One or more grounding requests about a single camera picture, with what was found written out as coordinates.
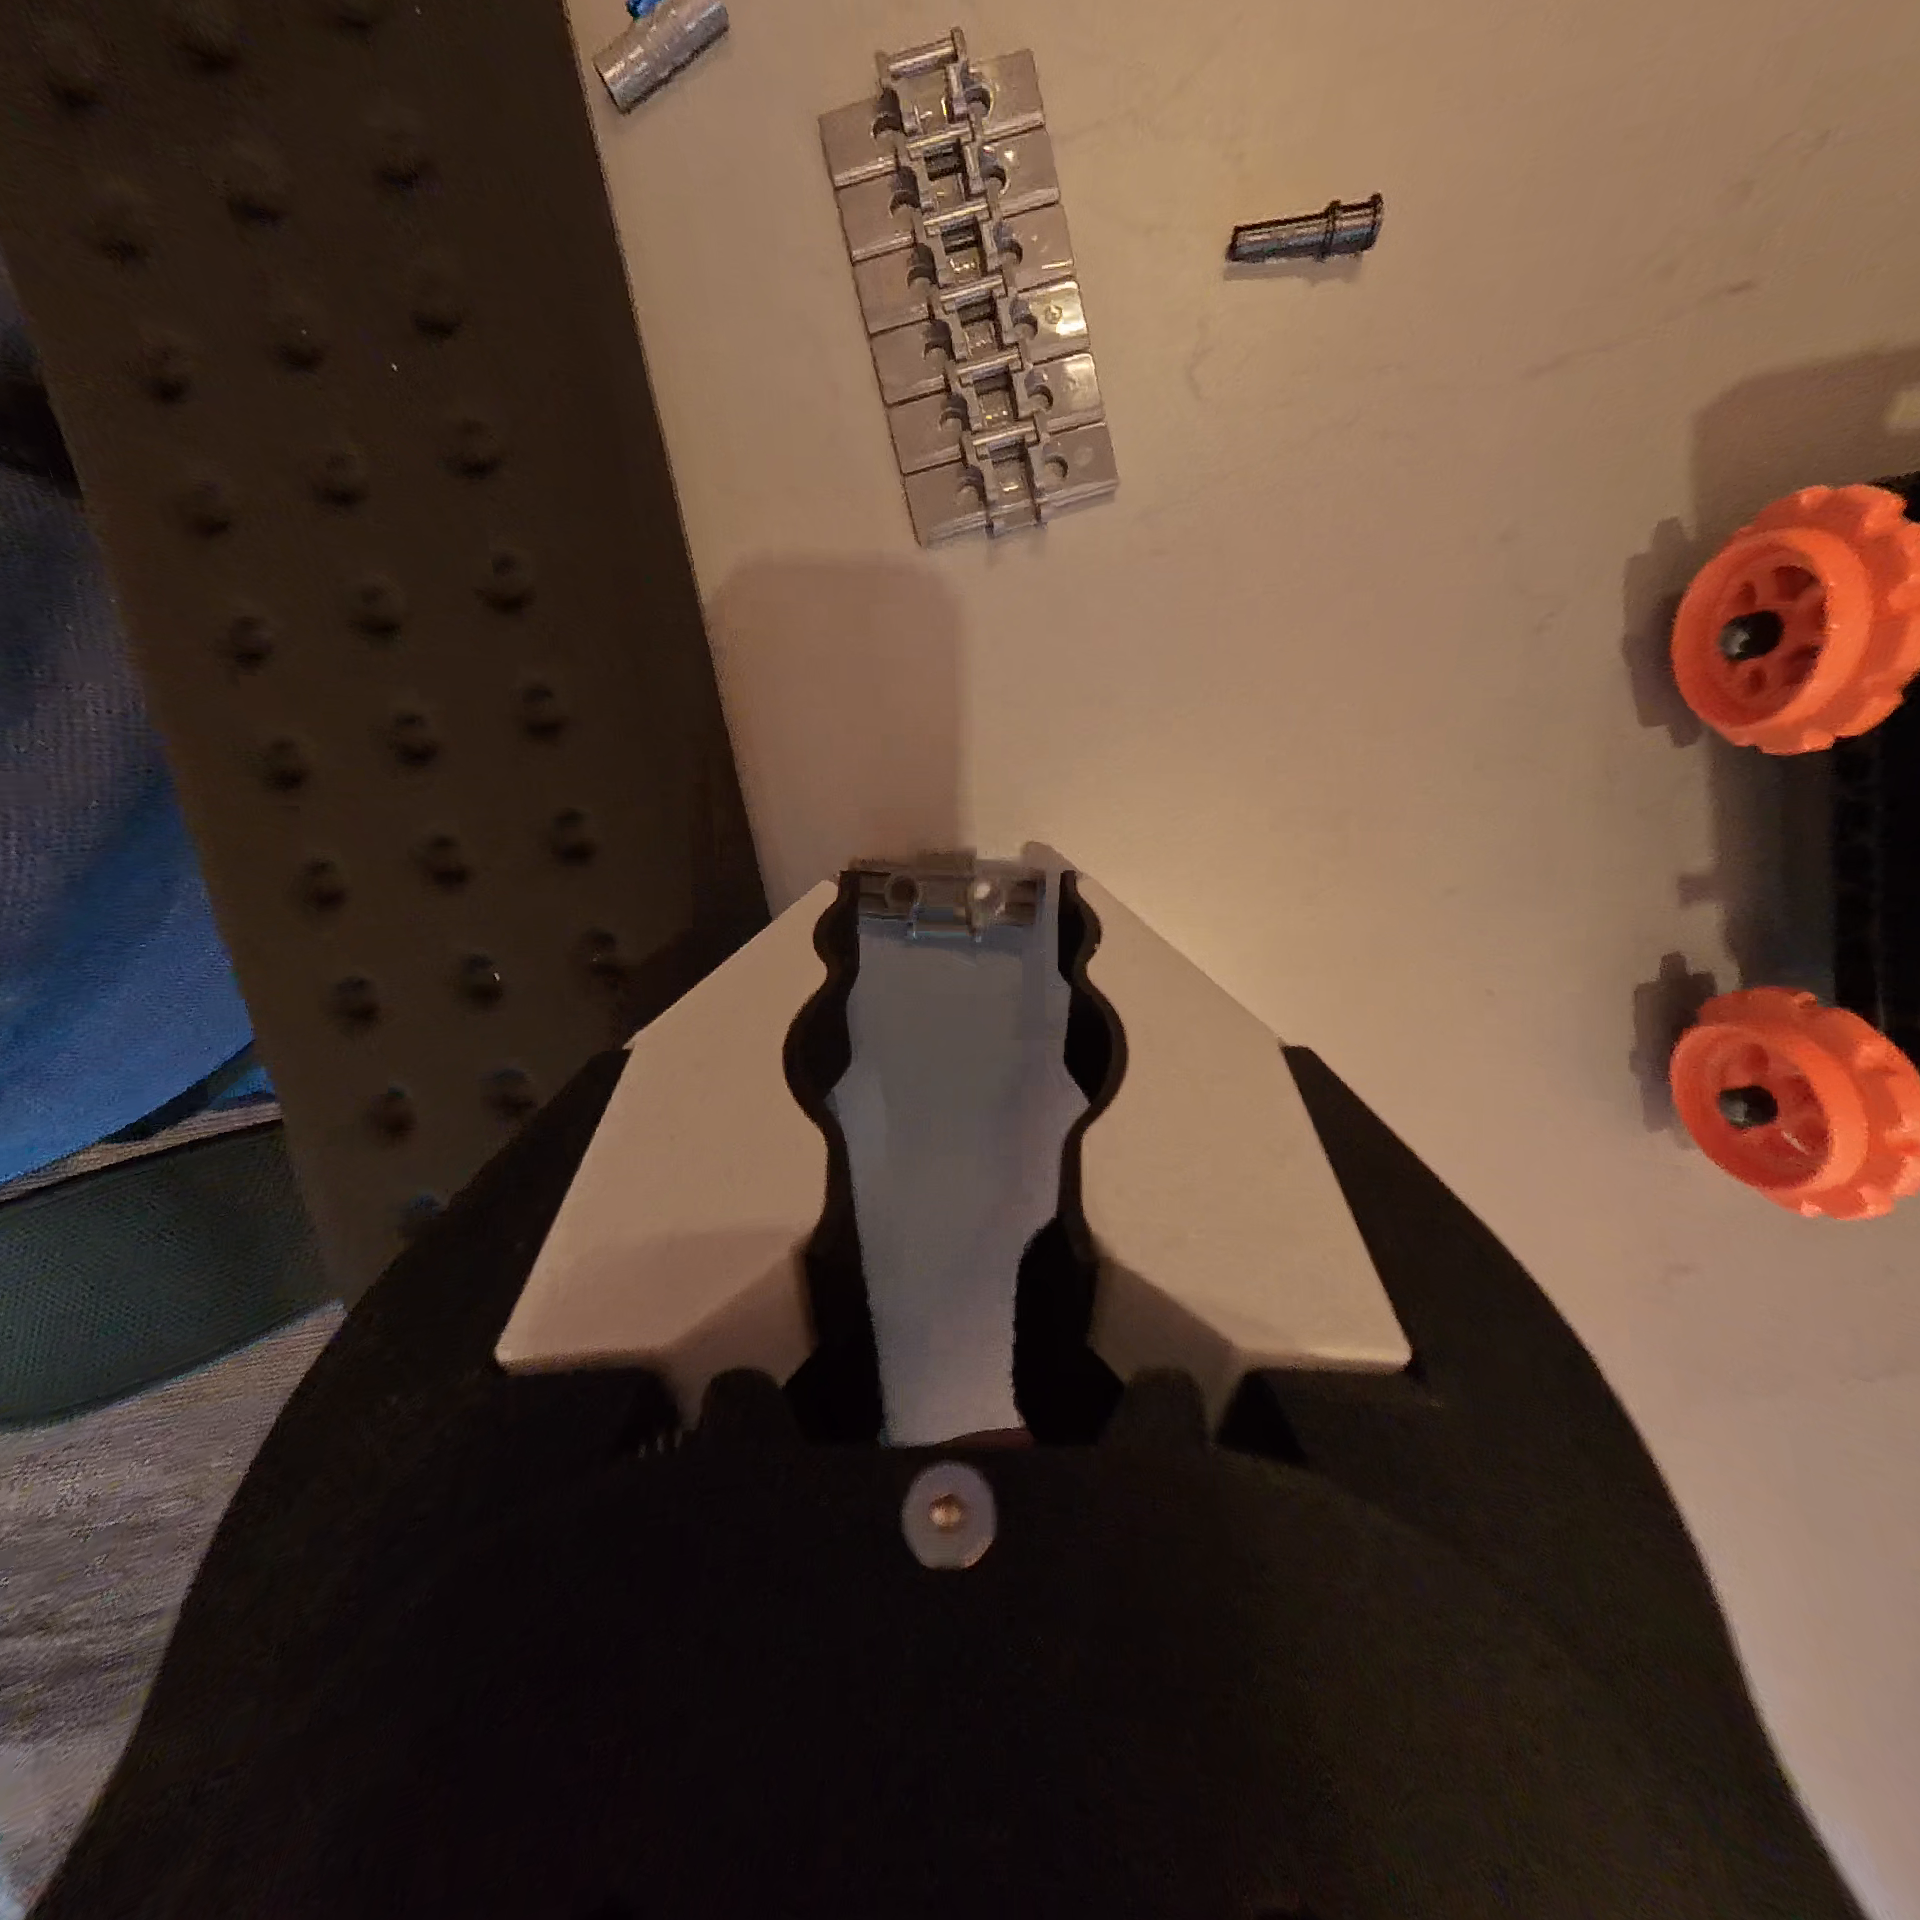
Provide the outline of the small black pin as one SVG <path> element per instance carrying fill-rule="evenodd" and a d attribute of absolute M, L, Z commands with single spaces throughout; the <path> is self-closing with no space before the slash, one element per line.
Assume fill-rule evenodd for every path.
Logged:
<path fill-rule="evenodd" d="M 1334 200 L 1320 208 L 1238 222 L 1225 245 L 1233 269 L 1320 269 L 1377 245 L 1384 196 Z"/>

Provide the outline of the grey clip plate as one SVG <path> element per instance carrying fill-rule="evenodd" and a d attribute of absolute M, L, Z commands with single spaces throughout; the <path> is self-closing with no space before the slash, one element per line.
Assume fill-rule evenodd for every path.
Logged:
<path fill-rule="evenodd" d="M 864 923 L 891 929 L 909 940 L 980 944 L 1001 930 L 1032 930 L 1041 917 L 1045 873 L 978 854 L 921 854 L 914 860 L 855 860 Z"/>

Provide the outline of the black toy car orange wheels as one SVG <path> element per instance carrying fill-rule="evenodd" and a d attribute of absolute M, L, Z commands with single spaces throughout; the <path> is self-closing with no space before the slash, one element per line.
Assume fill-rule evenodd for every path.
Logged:
<path fill-rule="evenodd" d="M 1834 795 L 1834 998 L 1704 998 L 1677 1117 L 1795 1217 L 1882 1217 L 1917 1194 L 1917 475 L 1764 508 L 1678 598 L 1668 668 L 1718 737 L 1815 758 Z"/>

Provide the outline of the dark green cloth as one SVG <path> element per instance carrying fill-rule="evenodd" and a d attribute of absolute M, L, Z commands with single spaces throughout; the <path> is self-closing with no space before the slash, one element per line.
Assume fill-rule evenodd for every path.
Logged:
<path fill-rule="evenodd" d="M 339 1299 L 281 1128 L 4 1198 L 4 1428 L 181 1379 Z"/>

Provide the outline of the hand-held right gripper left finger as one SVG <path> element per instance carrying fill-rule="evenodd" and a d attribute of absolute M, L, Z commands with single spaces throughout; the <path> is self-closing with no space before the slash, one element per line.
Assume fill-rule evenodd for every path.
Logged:
<path fill-rule="evenodd" d="M 845 1131 L 858 878 L 820 882 L 627 1045 L 497 1340 L 517 1375 L 636 1367 L 684 1428 L 765 1373 L 822 1444 L 883 1434 Z"/>

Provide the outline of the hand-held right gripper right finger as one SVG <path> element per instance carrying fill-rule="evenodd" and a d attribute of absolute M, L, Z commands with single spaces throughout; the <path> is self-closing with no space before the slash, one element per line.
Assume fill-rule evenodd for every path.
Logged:
<path fill-rule="evenodd" d="M 1055 873 L 1063 1069 L 1081 1098 L 1019 1262 L 1019 1416 L 1095 1444 L 1145 1375 L 1208 1434 L 1266 1373 L 1396 1379 L 1415 1351 L 1284 1041 L 1081 869 Z"/>

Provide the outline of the grey clip plate assembly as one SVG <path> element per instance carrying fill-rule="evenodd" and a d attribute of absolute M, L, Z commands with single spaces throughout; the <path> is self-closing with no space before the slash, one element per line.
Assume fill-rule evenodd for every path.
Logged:
<path fill-rule="evenodd" d="M 914 538 L 997 538 L 1116 492 L 1032 54 L 879 54 L 820 118 Z"/>

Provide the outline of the grey tube connector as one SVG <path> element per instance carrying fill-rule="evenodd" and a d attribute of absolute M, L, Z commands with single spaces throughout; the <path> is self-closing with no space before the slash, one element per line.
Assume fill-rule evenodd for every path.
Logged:
<path fill-rule="evenodd" d="M 610 108 L 632 115 L 732 31 L 728 4 L 664 4 L 594 55 Z"/>

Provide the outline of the black dimpled foam pad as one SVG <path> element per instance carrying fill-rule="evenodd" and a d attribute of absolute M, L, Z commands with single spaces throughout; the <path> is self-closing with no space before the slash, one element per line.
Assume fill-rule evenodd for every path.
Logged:
<path fill-rule="evenodd" d="M 4 4 L 4 263 L 335 1288 L 767 923 L 562 4 Z"/>

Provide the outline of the person's leg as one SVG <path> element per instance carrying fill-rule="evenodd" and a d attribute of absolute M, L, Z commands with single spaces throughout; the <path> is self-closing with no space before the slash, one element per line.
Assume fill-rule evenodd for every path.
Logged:
<path fill-rule="evenodd" d="M 4 1182 L 268 1098 L 91 530 L 4 468 Z"/>

